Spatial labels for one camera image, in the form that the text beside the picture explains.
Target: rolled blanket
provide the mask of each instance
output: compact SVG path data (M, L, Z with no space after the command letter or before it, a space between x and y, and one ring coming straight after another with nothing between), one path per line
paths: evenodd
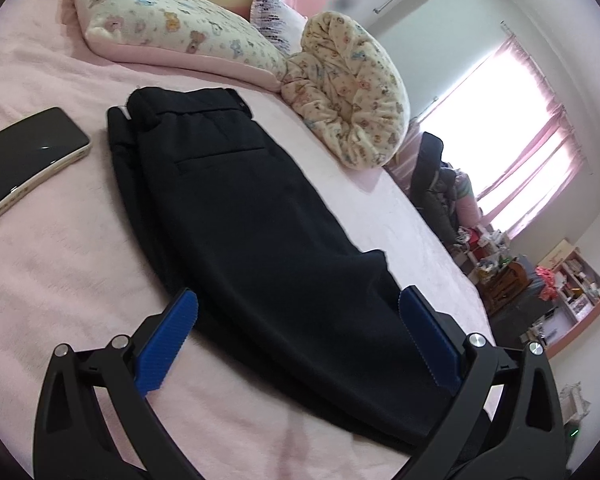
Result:
M301 46L287 60L283 99L345 166L387 163L410 116L404 83L387 52L338 12L309 19Z

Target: floral pillow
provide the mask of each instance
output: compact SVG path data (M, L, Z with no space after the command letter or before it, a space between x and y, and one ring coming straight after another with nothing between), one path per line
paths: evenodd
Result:
M378 168L395 155L409 124L407 91L386 50L355 20L316 14L302 52L286 64L282 98L345 166Z
M282 0L253 0L251 24L285 56L302 50L306 17Z
M285 57L249 22L206 0L74 0L84 39L117 62L175 66L279 91Z

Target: metal bolt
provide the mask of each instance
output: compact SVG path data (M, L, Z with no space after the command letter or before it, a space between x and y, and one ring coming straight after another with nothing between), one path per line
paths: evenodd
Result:
M535 355L540 355L542 352L544 352L542 345L540 343L536 343L535 341L529 345L529 350L531 350L531 353Z
M56 346L56 349L54 350L54 354L56 355L56 357L64 357L68 353L69 353L69 345L64 344L64 343Z
M128 335L117 335L115 338L111 340L111 346L120 350L129 344L129 336Z
M471 343L473 346L481 348L487 344L487 340L482 334L476 333L469 336L469 343Z

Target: folded black trousers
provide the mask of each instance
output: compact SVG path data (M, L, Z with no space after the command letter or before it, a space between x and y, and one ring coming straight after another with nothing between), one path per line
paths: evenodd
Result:
M198 295L196 329L325 420L422 444L451 397L400 322L384 253L351 243L235 90L142 88L126 108L108 114L126 212L167 291Z

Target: bookshelf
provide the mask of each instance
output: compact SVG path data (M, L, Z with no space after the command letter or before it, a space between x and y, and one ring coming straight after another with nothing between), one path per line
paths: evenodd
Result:
M600 275L566 240L542 262L555 275L558 298L541 320L543 337L527 332L545 346L551 358L564 350L600 315Z

